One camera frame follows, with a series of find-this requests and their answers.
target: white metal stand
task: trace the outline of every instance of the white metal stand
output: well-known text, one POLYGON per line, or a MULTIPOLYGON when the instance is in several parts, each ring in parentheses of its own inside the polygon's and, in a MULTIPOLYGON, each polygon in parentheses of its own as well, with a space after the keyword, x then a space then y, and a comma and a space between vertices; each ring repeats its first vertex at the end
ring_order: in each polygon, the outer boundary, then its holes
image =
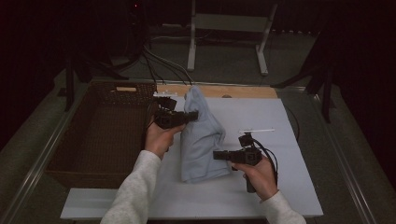
POLYGON ((195 11, 195 1, 191 3, 191 42, 189 51, 189 60, 187 70, 192 72, 195 66, 195 30, 212 29, 212 30, 229 30, 244 32, 262 32, 262 42, 256 46, 257 58, 259 61, 262 75, 268 75, 268 68, 264 58, 264 47, 271 31, 272 22, 276 13, 277 4, 273 4, 268 17, 248 17, 248 16, 230 16, 230 15, 213 15, 201 14, 195 11))

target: hand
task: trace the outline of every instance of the hand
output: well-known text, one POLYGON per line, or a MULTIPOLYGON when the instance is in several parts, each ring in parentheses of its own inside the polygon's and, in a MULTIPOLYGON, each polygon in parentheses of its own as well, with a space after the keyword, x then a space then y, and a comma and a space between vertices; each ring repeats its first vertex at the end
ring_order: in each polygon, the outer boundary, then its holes
POLYGON ((154 153, 162 160, 165 152, 173 145, 174 134, 181 132, 185 127, 186 125, 183 124, 164 130, 152 122, 146 132, 145 150, 154 153))
POLYGON ((268 158, 262 157, 262 160, 255 166, 233 163, 233 168, 245 172, 248 176, 250 183, 257 191, 257 195, 265 201, 277 192, 277 186, 274 178, 274 172, 268 158))

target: white table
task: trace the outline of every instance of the white table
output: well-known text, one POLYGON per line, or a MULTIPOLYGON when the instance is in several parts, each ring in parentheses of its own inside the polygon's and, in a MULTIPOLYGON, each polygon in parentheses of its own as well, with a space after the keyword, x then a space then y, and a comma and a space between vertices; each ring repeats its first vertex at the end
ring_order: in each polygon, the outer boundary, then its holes
MULTIPOLYGON (((177 97, 177 110, 184 99, 177 97)), ((272 150, 278 160, 278 187, 291 207, 305 217, 323 215, 317 194, 279 99, 207 98, 215 117, 227 131, 224 150, 240 149, 242 129, 269 129, 253 137, 272 150)), ((199 184, 180 181, 179 135, 163 158, 151 202, 149 219, 207 219, 262 217, 259 198, 247 193, 240 171, 199 184)), ((115 189, 71 189, 61 218, 101 218, 114 200, 115 189)))

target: white sleeve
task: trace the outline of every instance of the white sleeve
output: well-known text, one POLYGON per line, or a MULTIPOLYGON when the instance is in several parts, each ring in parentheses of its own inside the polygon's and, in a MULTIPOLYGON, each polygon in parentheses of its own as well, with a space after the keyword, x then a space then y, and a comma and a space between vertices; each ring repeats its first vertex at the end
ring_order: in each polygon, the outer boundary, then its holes
POLYGON ((280 191, 262 202, 262 208, 270 224, 306 223, 303 216, 291 209, 288 201, 280 191))
POLYGON ((133 171, 122 182, 101 223, 146 223, 160 165, 158 156, 142 150, 133 171))

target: light blue cloth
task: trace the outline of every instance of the light blue cloth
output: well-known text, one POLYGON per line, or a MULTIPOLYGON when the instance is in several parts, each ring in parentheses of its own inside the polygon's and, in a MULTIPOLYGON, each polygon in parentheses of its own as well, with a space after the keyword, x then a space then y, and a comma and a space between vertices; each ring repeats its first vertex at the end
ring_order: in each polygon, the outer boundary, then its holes
POLYGON ((198 111, 198 120, 191 121, 181 132, 181 179, 197 183, 230 173, 227 161, 213 159, 213 151, 222 150, 225 130, 213 116, 198 86, 185 95, 186 113, 198 111))

